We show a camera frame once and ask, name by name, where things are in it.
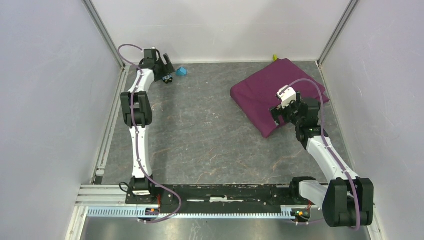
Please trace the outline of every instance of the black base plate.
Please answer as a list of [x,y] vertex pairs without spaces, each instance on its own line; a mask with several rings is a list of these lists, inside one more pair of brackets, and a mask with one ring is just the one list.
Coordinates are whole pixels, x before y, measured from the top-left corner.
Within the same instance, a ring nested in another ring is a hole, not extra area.
[[[281,213],[281,205],[307,205],[308,201],[291,194],[288,184],[224,184],[224,185],[165,185],[182,199],[180,214],[261,214]],[[126,204],[158,204],[160,212],[172,213],[178,198],[159,187],[151,188],[150,196],[126,197]],[[211,202],[211,198],[238,200]]]

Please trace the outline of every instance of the metal extrusion bar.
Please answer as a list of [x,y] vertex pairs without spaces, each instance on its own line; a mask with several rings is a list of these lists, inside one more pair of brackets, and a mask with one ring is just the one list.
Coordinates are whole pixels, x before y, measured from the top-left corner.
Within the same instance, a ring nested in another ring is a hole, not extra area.
[[145,207],[157,208],[156,204],[128,205],[125,204],[127,194],[118,185],[81,185],[75,206],[77,207]]
[[[147,214],[147,207],[127,206],[91,206],[89,207],[87,217],[97,218],[163,218],[167,214],[158,216]],[[281,207],[281,213],[192,213],[175,214],[175,219],[295,219],[291,216],[292,209]]]
[[65,240],[79,240],[81,238],[88,211],[89,209],[86,206],[74,207]]
[[103,23],[102,19],[99,16],[99,13],[97,12],[93,2],[91,0],[82,0],[85,7],[87,8],[88,13],[90,14],[91,18],[93,19],[94,24],[98,28],[101,36],[103,37],[104,41],[106,42],[107,46],[109,47],[110,51],[112,52],[116,62],[118,63],[121,68],[123,68],[125,65],[122,62],[117,47],[114,44],[114,41],[112,41],[111,36],[109,35],[108,30],[105,27],[105,24]]
[[334,29],[334,32],[332,33],[330,39],[327,42],[327,45],[324,48],[324,51],[321,53],[321,56],[319,56],[318,60],[316,61],[318,65],[323,64],[327,56],[329,55],[330,50],[333,48],[334,43],[339,38],[340,33],[342,32],[343,28],[346,25],[346,22],[350,18],[352,12],[354,11],[355,7],[357,6],[359,0],[350,0],[349,4],[347,5],[346,10],[344,11],[343,15],[341,16],[340,20],[338,21],[337,26]]
[[129,70],[130,70],[130,66],[126,66],[125,69],[122,71],[121,76],[119,78],[119,82],[118,82],[116,92],[113,98],[112,108],[110,110],[109,118],[106,124],[106,129],[104,131],[103,140],[101,142],[100,150],[96,155],[97,164],[94,169],[91,183],[94,183],[97,177],[102,177],[105,173],[105,167],[108,161],[109,150],[112,144],[112,137],[114,136],[115,126],[117,123],[118,114],[120,110],[120,105],[119,105],[120,93],[125,88]]

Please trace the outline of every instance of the white wall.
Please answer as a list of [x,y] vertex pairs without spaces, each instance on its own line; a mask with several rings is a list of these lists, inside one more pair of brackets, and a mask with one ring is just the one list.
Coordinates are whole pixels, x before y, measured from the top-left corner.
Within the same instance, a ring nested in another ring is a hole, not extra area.
[[[349,0],[93,0],[116,46],[156,46],[173,62],[316,60]],[[133,62],[135,49],[123,49]]]
[[0,239],[64,239],[120,67],[80,0],[0,3]]
[[423,239],[424,2],[360,1],[323,73],[389,240]]

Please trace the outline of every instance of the metal frame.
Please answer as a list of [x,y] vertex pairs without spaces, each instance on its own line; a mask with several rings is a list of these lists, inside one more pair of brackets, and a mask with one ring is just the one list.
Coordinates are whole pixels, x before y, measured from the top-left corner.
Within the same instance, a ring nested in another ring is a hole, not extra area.
[[96,25],[97,29],[99,30],[101,36],[103,37],[104,41],[106,42],[107,46],[109,47],[110,51],[113,54],[113,57],[115,58],[116,62],[121,68],[125,67],[124,62],[121,60],[121,57],[118,54],[117,47],[114,44],[114,41],[112,40],[111,36],[109,35],[108,30],[105,27],[105,24],[103,23],[102,19],[99,16],[99,13],[97,12],[96,8],[94,7],[94,4],[91,0],[82,0],[85,7],[87,8],[88,13],[90,14],[94,24]]
[[329,55],[329,52],[333,48],[336,40],[339,38],[343,28],[345,28],[346,22],[349,20],[349,17],[352,15],[352,12],[354,11],[358,2],[359,0],[350,0],[349,4],[346,7],[346,10],[344,10],[343,15],[341,16],[330,39],[328,40],[327,45],[325,45],[324,50],[321,53],[321,56],[319,56],[318,60],[316,61],[318,65],[322,65],[323,62],[326,60],[327,56]]
[[111,149],[112,138],[115,132],[115,126],[120,111],[120,94],[124,91],[125,84],[127,83],[130,66],[126,66],[121,73],[119,82],[116,87],[116,92],[113,98],[112,108],[110,109],[109,117],[104,131],[103,140],[100,149],[97,152],[97,164],[94,167],[91,183],[95,183],[96,178],[103,177],[105,174],[106,163],[108,162],[109,150]]
[[[321,78],[322,78],[322,81],[323,81],[323,85],[324,85],[325,89],[327,89],[326,90],[327,95],[330,95],[329,92],[331,92],[331,91],[329,90],[329,88],[328,88],[328,86],[326,84],[326,79],[324,78],[324,74],[323,74],[323,71],[322,71],[322,66],[318,62],[316,63],[316,66],[319,69],[319,74],[321,75]],[[337,123],[337,125],[340,125],[339,124],[340,120],[339,120],[339,117],[338,117],[339,115],[337,115],[336,109],[334,108],[333,105],[331,105],[331,108],[332,108],[332,110],[333,110],[333,112],[334,112],[334,114],[336,116],[336,123]],[[341,133],[341,140],[343,141],[343,146],[345,147],[345,150],[347,152],[347,156],[348,156],[347,161],[350,163],[350,166],[351,166],[352,170],[355,171],[355,165],[353,165],[352,164],[352,161],[351,161],[352,155],[351,155],[351,152],[347,150],[347,145],[345,144],[346,140],[345,140],[345,137],[344,137],[345,135],[343,134],[343,130],[341,128],[340,128],[340,133]],[[385,240],[385,239],[387,239],[384,236],[384,234],[383,234],[383,229],[380,226],[379,219],[380,219],[380,215],[378,214],[378,209],[374,205],[372,224],[369,225],[369,226],[367,226],[368,233],[369,233],[369,236],[370,236],[370,239],[371,240]]]
[[[125,204],[126,194],[117,185],[82,185],[76,199],[75,208],[66,233],[66,240],[79,240],[82,236],[87,217],[107,218],[138,218],[144,215],[146,208],[157,208],[156,204],[128,205]],[[217,218],[243,218],[243,219],[288,219],[285,215],[292,209],[305,209],[306,205],[281,206],[279,214],[251,214],[250,216],[237,216],[225,214],[180,214],[175,218],[182,219],[217,219]],[[385,240],[382,228],[378,221],[377,209],[374,207],[374,221],[367,227],[371,240]]]

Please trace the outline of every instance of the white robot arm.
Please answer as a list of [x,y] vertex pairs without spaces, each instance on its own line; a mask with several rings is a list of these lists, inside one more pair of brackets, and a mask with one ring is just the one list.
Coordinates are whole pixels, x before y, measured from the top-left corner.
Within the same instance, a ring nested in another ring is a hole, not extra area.
[[[135,93],[139,92],[148,92],[150,85],[155,81],[155,76],[153,74],[153,70],[150,69],[142,69],[143,73],[138,70],[137,71],[137,78],[134,81],[134,84],[132,87],[128,90],[129,93],[132,93],[135,90]],[[132,176],[136,177],[138,179],[144,178],[144,173],[140,170],[137,154],[136,154],[136,148],[139,149],[139,154],[141,158],[141,165],[144,167],[145,172],[149,175],[149,177],[152,175],[152,168],[150,166],[149,161],[149,143],[148,143],[148,135],[149,135],[149,125],[146,125],[145,127],[139,127],[136,139],[136,128],[131,126],[129,128],[129,132],[131,133],[132,138],[132,155],[133,155],[133,165],[132,168]]]
[[275,123],[278,125],[282,116],[285,123],[296,126],[297,140],[318,163],[328,182],[327,186],[312,177],[295,177],[290,183],[295,190],[293,195],[323,209],[330,227],[358,226],[356,219],[360,219],[361,226],[371,224],[373,183],[368,178],[360,178],[343,161],[328,134],[318,125],[321,103],[314,98],[301,98],[301,94],[289,86],[281,88],[276,96],[281,104],[269,110]]

